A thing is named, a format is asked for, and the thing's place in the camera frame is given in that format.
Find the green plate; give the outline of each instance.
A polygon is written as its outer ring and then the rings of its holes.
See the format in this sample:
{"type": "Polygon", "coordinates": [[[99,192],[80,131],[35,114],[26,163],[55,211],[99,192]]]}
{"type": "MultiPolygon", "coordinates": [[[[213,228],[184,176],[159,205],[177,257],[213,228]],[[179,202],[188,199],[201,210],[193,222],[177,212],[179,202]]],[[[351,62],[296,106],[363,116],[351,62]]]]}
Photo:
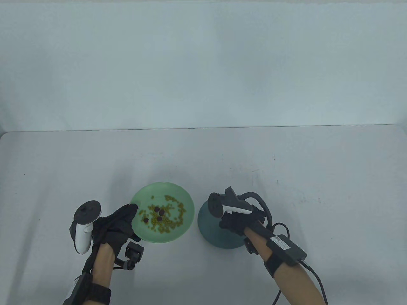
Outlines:
{"type": "Polygon", "coordinates": [[[170,182],[156,182],[143,187],[130,203],[138,205],[131,226],[147,242],[171,242],[184,234],[194,220],[191,196],[170,182]]]}

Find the white wall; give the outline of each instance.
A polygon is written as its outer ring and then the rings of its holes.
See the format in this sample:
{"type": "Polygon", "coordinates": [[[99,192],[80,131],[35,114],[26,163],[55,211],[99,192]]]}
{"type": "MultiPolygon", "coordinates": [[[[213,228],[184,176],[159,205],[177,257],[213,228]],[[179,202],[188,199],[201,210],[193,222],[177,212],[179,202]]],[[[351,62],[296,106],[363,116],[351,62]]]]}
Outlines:
{"type": "Polygon", "coordinates": [[[0,4],[4,131],[397,123],[407,4],[0,4]]]}

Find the white vr controller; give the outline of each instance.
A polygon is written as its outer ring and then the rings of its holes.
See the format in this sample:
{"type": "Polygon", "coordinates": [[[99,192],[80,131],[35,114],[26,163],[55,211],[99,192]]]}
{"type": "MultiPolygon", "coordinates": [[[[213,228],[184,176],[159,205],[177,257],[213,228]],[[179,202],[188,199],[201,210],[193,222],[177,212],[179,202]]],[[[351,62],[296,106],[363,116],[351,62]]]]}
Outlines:
{"type": "Polygon", "coordinates": [[[92,240],[93,223],[101,213],[101,204],[95,200],[85,202],[76,210],[69,232],[77,253],[88,252],[92,240]]]}

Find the sticker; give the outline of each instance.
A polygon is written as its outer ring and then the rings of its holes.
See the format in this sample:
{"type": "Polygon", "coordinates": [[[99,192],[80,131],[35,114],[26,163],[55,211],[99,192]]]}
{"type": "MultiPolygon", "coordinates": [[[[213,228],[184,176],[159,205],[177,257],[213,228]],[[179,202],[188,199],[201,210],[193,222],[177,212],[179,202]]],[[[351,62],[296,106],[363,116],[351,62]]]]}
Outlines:
{"type": "Polygon", "coordinates": [[[272,240],[273,242],[275,242],[275,243],[277,244],[277,246],[279,246],[279,247],[280,247],[281,249],[283,249],[283,250],[288,250],[288,249],[290,249],[290,246],[287,245],[285,242],[283,242],[283,241],[281,240],[281,238],[279,238],[278,236],[272,237],[271,240],[272,240]]]}
{"type": "Polygon", "coordinates": [[[79,277],[77,277],[77,279],[74,281],[73,286],[71,287],[71,289],[69,289],[68,294],[66,295],[66,298],[65,298],[66,300],[68,300],[70,298],[72,292],[75,289],[76,284],[78,283],[78,280],[79,280],[79,277]]]}

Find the table surface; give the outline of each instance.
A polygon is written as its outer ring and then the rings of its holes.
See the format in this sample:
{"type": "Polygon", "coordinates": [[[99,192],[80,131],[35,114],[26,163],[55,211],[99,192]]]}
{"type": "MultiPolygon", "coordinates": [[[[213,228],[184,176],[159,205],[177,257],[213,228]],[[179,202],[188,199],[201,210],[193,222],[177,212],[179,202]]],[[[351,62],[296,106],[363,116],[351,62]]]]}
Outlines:
{"type": "MultiPolygon", "coordinates": [[[[196,215],[211,192],[257,192],[331,304],[405,304],[407,137],[393,125],[8,133],[0,304],[62,304],[87,257],[68,233],[77,207],[98,200],[106,216],[157,181],[184,187],[196,215]]],[[[209,245],[196,218],[174,242],[141,244],[111,304],[270,304],[278,291],[260,257],[209,245]]]]}

